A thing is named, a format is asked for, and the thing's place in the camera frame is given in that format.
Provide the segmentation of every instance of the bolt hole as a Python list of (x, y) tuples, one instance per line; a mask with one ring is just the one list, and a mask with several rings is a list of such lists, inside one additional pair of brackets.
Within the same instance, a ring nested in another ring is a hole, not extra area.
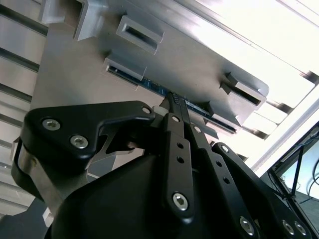
[(144, 111), (146, 114), (150, 114), (150, 113), (151, 113), (151, 110), (149, 110), (149, 109), (146, 108), (146, 107), (143, 107), (143, 108), (142, 108), (142, 111)]
[(178, 161), (179, 163), (184, 163), (184, 159), (182, 159), (181, 157), (177, 157), (177, 161)]
[(181, 143), (177, 143), (177, 146), (178, 146), (179, 148), (184, 148), (184, 146), (183, 146)]
[(177, 118), (176, 116), (172, 116), (171, 117), (174, 121), (176, 121), (176, 122), (179, 122), (180, 120), (179, 120), (179, 118)]
[(230, 181), (229, 181), (228, 178), (224, 177), (223, 179), (224, 179), (224, 182), (225, 182), (225, 183), (230, 184)]

